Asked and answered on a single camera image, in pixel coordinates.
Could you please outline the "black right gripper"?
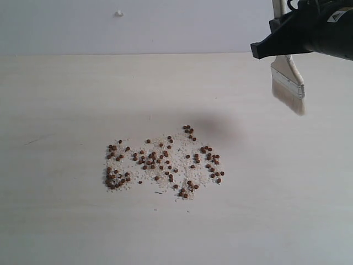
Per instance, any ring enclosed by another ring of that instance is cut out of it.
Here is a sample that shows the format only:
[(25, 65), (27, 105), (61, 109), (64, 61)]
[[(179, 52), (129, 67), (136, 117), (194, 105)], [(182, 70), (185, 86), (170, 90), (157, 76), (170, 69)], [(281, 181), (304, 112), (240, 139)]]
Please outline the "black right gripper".
[(352, 60), (352, 1), (286, 1), (290, 12), (284, 26), (290, 33), (271, 33), (250, 45), (252, 56), (271, 56), (316, 52)]

